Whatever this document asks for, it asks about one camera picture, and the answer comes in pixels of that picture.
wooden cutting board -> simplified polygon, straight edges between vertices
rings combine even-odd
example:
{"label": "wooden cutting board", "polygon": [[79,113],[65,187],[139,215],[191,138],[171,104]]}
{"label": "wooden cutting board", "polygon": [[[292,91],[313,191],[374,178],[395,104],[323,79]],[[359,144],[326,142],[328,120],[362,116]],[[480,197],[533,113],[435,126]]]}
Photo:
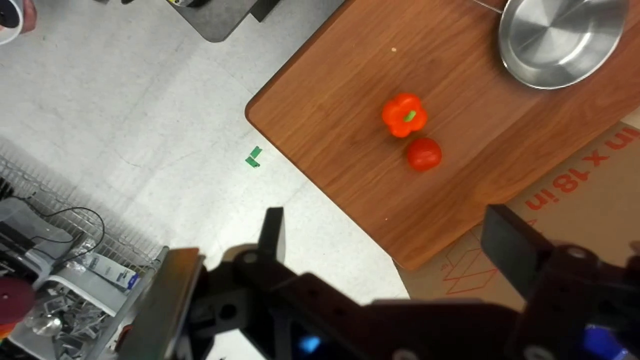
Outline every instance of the wooden cutting board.
{"label": "wooden cutting board", "polygon": [[[538,93],[499,65],[498,16],[470,0],[351,0],[248,104],[250,122],[415,271],[520,191],[640,107],[640,2],[592,79]],[[404,162],[380,107],[421,97],[438,171]]]}

red object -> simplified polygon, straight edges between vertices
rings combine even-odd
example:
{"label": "red object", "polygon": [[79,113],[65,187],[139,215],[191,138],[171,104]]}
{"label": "red object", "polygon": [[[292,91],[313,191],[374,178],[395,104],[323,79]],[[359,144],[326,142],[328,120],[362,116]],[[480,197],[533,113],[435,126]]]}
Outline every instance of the red object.
{"label": "red object", "polygon": [[441,162],[441,149],[430,138],[415,138],[405,149],[405,160],[415,173],[426,173]]}
{"label": "red object", "polygon": [[0,341],[8,336],[34,307],[34,291],[26,280],[0,279]]}
{"label": "red object", "polygon": [[395,138],[405,138],[418,132],[427,122],[427,113],[415,95],[400,93],[382,107],[382,122]]}

stainless steel bowl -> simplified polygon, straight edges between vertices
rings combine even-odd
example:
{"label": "stainless steel bowl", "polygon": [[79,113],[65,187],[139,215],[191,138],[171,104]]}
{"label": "stainless steel bowl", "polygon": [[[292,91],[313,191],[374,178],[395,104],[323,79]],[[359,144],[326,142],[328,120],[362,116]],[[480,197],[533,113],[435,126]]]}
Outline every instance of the stainless steel bowl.
{"label": "stainless steel bowl", "polygon": [[499,23],[505,71],[538,91],[594,74],[623,30],[626,0],[510,0]]}

gray floor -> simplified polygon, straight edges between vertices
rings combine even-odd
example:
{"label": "gray floor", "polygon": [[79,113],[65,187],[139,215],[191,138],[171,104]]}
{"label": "gray floor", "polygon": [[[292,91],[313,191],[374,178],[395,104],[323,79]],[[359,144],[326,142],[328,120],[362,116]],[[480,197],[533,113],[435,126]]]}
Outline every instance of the gray floor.
{"label": "gray floor", "polygon": [[[390,259],[243,118],[243,107],[338,0],[281,0],[222,45],[162,0],[39,0],[34,34],[0,48],[0,136],[139,233],[213,266],[286,207],[286,264],[359,303],[405,297]],[[260,168],[243,158],[262,149]],[[211,359],[256,359],[238,336]]]}

black cable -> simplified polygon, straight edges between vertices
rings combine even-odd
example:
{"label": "black cable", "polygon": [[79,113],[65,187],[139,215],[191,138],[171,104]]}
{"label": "black cable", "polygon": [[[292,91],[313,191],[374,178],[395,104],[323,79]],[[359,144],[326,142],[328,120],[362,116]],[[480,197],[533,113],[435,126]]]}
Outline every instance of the black cable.
{"label": "black cable", "polygon": [[[8,197],[8,199],[15,199],[15,201],[19,201],[19,202],[24,202],[26,207],[32,209],[32,205],[30,205],[26,199],[19,199],[19,197]],[[56,216],[60,216],[60,215],[77,212],[77,211],[89,212],[91,216],[97,219],[97,222],[99,222],[99,238],[97,238],[97,243],[96,243],[96,246],[93,246],[93,249],[97,249],[97,246],[103,243],[103,238],[106,238],[106,222],[103,222],[103,219],[99,216],[99,212],[96,212],[96,211],[91,211],[91,209],[88,209],[88,207],[67,207],[67,209],[58,211],[58,212],[45,215],[43,221],[52,221],[52,219],[56,219]],[[30,241],[34,241],[34,243],[35,243],[35,241],[41,241],[41,243],[52,243],[52,244],[69,244],[69,243],[71,243],[71,241],[53,241],[53,238],[43,238],[43,236],[34,236],[34,238],[30,238]],[[43,255],[45,259],[56,260],[52,255],[47,255],[47,253],[43,253],[43,250],[39,250],[39,249],[30,249],[30,250],[35,250],[35,253]]]}

